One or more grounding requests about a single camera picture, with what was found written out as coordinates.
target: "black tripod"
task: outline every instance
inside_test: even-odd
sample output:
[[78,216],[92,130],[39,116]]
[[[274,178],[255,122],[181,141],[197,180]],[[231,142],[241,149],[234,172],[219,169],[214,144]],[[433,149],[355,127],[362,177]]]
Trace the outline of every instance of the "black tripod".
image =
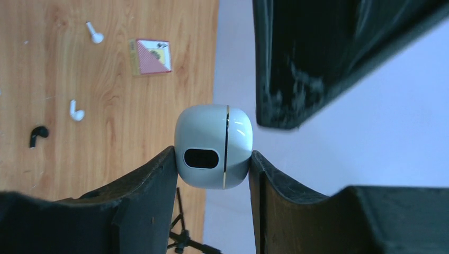
[[[184,253],[184,248],[190,246],[192,248],[202,251],[204,254],[222,254],[221,250],[218,250],[206,244],[195,242],[190,239],[190,237],[188,236],[188,230],[185,229],[184,211],[182,209],[179,187],[176,188],[176,195],[178,196],[179,215],[176,217],[176,219],[172,222],[172,225],[170,226],[170,238],[173,239],[175,242],[169,244],[167,246],[167,250],[171,248],[176,248],[175,253],[182,254]],[[181,221],[182,226],[181,234],[176,234],[171,231],[173,227],[178,223],[178,221]]]

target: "small box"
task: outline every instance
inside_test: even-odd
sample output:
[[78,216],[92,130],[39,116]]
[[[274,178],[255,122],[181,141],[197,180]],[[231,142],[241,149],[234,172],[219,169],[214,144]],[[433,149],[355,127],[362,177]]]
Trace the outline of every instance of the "small box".
[[147,39],[129,40],[133,76],[172,72],[172,58],[168,41]]

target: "earbud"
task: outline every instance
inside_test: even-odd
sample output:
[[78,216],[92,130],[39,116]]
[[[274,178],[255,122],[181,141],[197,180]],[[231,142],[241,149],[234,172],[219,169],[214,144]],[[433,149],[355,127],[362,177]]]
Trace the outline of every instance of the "earbud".
[[184,110],[176,123],[176,167],[193,187],[239,185],[248,174],[252,149],[251,122],[238,108],[197,105]]
[[38,136],[46,138],[49,135],[49,131],[45,126],[38,126],[31,131],[30,136],[30,148],[36,147],[36,139]]
[[84,118],[84,111],[78,110],[76,111],[76,100],[72,99],[70,101],[70,116],[75,121],[81,121]]

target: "tripod leg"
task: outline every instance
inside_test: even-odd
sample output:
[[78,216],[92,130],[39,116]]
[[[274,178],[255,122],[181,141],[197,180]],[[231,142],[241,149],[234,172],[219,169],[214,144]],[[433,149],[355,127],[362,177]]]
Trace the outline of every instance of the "tripod leg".
[[192,241],[192,240],[189,240],[187,242],[187,246],[190,246],[190,247],[192,247],[194,249],[197,249],[197,250],[201,251],[204,254],[223,254],[223,253],[221,253],[221,250],[219,250],[219,249],[216,249],[216,248],[214,248],[212,246],[209,246],[209,245],[206,245],[206,244],[202,244],[202,243],[199,243],[199,242],[195,242],[195,241]]
[[181,214],[179,214],[179,215],[175,218],[175,220],[172,222],[172,224],[170,225],[170,229],[174,228],[174,226],[178,223],[178,221],[179,221],[180,219],[182,219],[182,215],[181,215]]
[[181,217],[181,227],[183,230],[185,230],[184,210],[182,208],[181,193],[179,191],[179,187],[176,188],[176,195],[178,196],[179,216]]

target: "white earbud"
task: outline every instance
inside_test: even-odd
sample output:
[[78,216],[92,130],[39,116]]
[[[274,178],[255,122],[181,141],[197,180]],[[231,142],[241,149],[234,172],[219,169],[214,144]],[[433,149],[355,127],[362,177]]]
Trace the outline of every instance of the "white earbud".
[[104,35],[102,33],[97,33],[90,22],[87,22],[86,25],[91,33],[92,42],[95,44],[101,43],[104,39]]
[[81,121],[84,118],[84,110],[75,111],[76,100],[72,99],[70,101],[70,116],[75,121]]

